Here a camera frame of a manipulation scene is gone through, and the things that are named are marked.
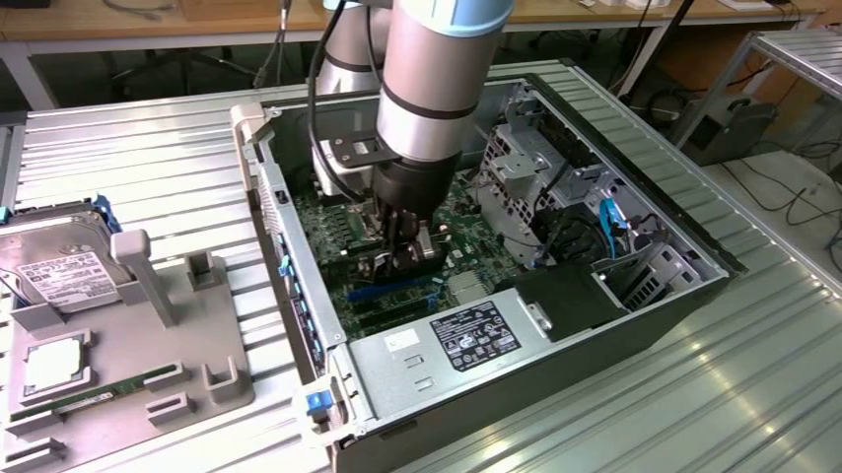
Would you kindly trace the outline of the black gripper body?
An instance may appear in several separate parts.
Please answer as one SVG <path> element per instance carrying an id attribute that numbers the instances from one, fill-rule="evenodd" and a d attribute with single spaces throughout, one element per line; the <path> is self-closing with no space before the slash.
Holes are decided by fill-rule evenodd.
<path id="1" fill-rule="evenodd" d="M 456 153 L 435 162 L 400 158 L 378 164 L 372 191 L 379 216 L 408 212 L 418 220 L 428 220 L 448 195 L 460 157 Z"/>

